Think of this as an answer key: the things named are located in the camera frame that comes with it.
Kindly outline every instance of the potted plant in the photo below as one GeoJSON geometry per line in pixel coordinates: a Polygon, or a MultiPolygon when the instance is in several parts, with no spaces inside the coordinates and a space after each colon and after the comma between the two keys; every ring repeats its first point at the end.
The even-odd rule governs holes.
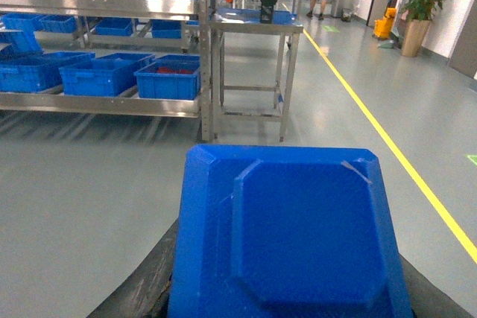
{"type": "Polygon", "coordinates": [[[415,57],[423,44],[429,25],[435,11],[440,8],[445,0],[405,0],[403,12],[408,11],[404,42],[402,44],[403,56],[415,57]]]}

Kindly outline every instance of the red item in bin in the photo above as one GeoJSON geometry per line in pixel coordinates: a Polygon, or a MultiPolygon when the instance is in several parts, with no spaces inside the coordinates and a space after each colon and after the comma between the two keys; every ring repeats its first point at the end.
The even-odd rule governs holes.
{"type": "Polygon", "coordinates": [[[193,74],[190,70],[172,70],[169,67],[161,66],[156,71],[157,74],[193,74]]]}

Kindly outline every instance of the yellow tape line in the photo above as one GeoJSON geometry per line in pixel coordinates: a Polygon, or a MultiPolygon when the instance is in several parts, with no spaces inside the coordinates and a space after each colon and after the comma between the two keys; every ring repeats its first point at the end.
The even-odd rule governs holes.
{"type": "Polygon", "coordinates": [[[472,260],[477,264],[477,247],[474,245],[474,243],[469,239],[465,231],[459,226],[457,221],[452,217],[452,215],[447,211],[446,207],[440,202],[440,200],[435,196],[434,192],[430,189],[430,187],[426,184],[424,179],[419,175],[419,173],[414,169],[412,164],[408,161],[408,159],[402,154],[402,151],[396,146],[394,141],[391,139],[391,137],[386,133],[384,128],[379,124],[379,122],[376,120],[374,117],[373,113],[370,112],[370,110],[364,105],[363,101],[361,101],[361,98],[354,92],[353,88],[348,84],[348,82],[341,76],[341,74],[338,72],[336,67],[332,64],[332,62],[329,60],[329,58],[325,55],[323,50],[321,50],[320,46],[313,40],[313,38],[310,36],[310,34],[307,31],[304,31],[304,34],[306,37],[308,37],[308,40],[312,43],[312,45],[316,48],[316,51],[321,55],[321,57],[325,60],[325,62],[328,64],[329,68],[333,71],[335,76],[340,80],[341,84],[344,86],[344,88],[348,91],[350,96],[353,98],[353,100],[356,102],[360,110],[364,113],[366,118],[368,119],[369,122],[373,125],[374,129],[379,133],[381,138],[385,141],[385,143],[388,145],[389,149],[393,152],[393,154],[396,156],[397,160],[401,163],[401,165],[406,169],[408,174],[411,176],[411,178],[416,182],[417,186],[419,189],[426,195],[427,200],[434,206],[434,209],[438,212],[440,217],[442,217],[442,220],[446,225],[449,227],[450,231],[452,231],[452,234],[459,240],[461,243],[462,247],[465,248],[467,253],[470,255],[472,260]]]}

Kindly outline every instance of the green floor marking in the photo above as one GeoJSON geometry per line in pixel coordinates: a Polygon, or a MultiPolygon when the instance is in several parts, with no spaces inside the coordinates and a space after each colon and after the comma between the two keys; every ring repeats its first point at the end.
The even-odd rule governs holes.
{"type": "Polygon", "coordinates": [[[475,155],[475,156],[467,156],[467,158],[469,158],[472,163],[474,163],[475,165],[477,165],[477,155],[475,155]]]}
{"type": "Polygon", "coordinates": [[[335,28],[334,26],[329,26],[329,25],[321,25],[321,27],[325,30],[328,31],[329,33],[339,33],[340,31],[335,28]]]}

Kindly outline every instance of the gray epoxy floor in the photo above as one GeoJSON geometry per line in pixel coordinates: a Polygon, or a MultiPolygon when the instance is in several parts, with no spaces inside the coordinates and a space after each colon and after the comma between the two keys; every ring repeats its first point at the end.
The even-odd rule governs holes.
{"type": "MultiPolygon", "coordinates": [[[[372,29],[357,22],[304,22],[477,242],[477,167],[466,158],[477,153],[470,79],[424,56],[378,49],[372,29]]],[[[227,35],[227,82],[268,75],[273,83],[277,44],[227,35]]],[[[295,78],[285,145],[376,153],[400,252],[477,315],[477,266],[304,36],[295,78]]],[[[263,100],[272,98],[226,95],[232,107],[263,100]]],[[[0,317],[84,317],[120,285],[177,216],[197,130],[190,119],[1,112],[0,317]]],[[[230,121],[223,130],[220,143],[279,145],[278,124],[230,121]]]]}

